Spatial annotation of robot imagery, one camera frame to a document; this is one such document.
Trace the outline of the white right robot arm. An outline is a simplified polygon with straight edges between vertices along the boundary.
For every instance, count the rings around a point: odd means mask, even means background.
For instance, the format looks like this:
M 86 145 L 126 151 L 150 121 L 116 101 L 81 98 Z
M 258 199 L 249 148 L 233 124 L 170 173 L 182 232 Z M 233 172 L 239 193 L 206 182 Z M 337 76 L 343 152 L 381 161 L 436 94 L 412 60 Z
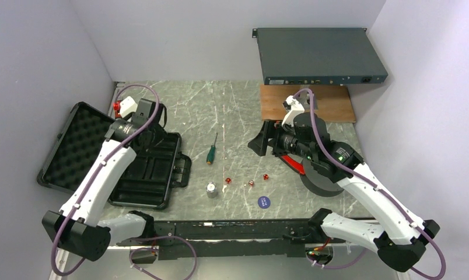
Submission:
M 300 157 L 296 170 L 311 192 L 322 197 L 348 192 L 377 220 L 370 225 L 321 208 L 309 219 L 309 236 L 315 242 L 340 239 L 357 244 L 398 272 L 414 270 L 434 243 L 439 225 L 400 203 L 351 145 L 331 139 L 315 114 L 299 113 L 290 123 L 266 120 L 248 147 L 258 156 L 271 149 L 278 158 Z

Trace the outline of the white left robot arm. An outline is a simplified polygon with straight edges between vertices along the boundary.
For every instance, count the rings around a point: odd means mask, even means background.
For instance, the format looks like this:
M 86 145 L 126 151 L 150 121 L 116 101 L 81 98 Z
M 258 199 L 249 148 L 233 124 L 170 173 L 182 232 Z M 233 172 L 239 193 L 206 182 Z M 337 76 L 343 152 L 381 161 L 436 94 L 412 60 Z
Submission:
M 100 152 L 80 186 L 58 211 L 47 211 L 42 225 L 52 241 L 51 255 L 66 250 L 84 260 L 96 261 L 108 246 L 134 239 L 149 244 L 155 236 L 154 218 L 140 211 L 101 220 L 104 206 L 128 166 L 143 149 L 162 142 L 166 132 L 159 125 L 161 104 L 126 98 L 120 117 L 104 136 Z

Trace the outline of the blue tan poker chip stack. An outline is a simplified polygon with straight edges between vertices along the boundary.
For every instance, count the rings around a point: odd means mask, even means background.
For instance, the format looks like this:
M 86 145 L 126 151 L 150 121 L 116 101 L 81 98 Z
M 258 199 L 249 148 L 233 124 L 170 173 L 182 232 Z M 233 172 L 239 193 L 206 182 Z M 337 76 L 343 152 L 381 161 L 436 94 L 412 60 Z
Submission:
M 213 182 L 206 185 L 206 194 L 208 198 L 215 198 L 218 195 L 218 189 Z

